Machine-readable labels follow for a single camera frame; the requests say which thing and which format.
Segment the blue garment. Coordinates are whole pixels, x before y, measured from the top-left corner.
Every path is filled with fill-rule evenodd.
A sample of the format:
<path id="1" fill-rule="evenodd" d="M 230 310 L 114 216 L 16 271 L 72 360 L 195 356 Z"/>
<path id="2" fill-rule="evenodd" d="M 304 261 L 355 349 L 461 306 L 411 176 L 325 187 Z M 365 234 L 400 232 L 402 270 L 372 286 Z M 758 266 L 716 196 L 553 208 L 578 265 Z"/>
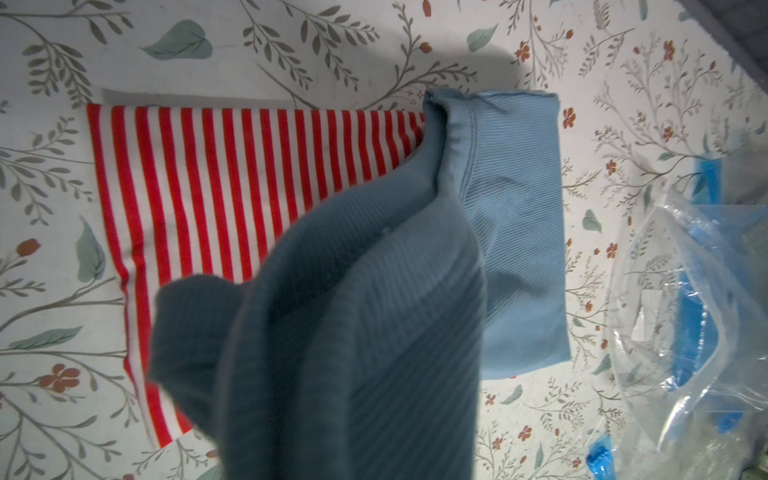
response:
<path id="1" fill-rule="evenodd" d="M 432 90 L 393 172 L 257 276 L 156 298 L 149 374 L 228 479 L 468 479 L 479 382 L 566 361 L 558 98 Z"/>

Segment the red white striped tank top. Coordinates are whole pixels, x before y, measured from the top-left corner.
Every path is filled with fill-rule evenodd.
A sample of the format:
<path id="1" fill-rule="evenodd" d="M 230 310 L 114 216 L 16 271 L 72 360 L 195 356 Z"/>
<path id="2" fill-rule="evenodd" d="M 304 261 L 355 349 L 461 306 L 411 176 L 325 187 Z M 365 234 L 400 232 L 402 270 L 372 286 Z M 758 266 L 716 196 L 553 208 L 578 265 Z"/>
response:
<path id="1" fill-rule="evenodd" d="M 421 143 L 407 111 L 129 107 L 86 110 L 127 355 L 150 441 L 192 425 L 147 377 L 154 298 L 176 279 L 255 276 L 327 198 L 387 174 Z"/>

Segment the vacuum bag with blue garment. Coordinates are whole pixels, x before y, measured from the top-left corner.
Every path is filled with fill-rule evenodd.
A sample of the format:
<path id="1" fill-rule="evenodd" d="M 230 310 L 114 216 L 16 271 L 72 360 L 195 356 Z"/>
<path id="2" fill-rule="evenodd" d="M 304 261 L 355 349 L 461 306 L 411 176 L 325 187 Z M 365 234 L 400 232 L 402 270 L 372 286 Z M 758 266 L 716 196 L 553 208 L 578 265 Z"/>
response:
<path id="1" fill-rule="evenodd" d="M 628 411 L 596 479 L 767 475 L 767 154 L 697 162 L 654 198 L 612 275 L 608 354 Z"/>

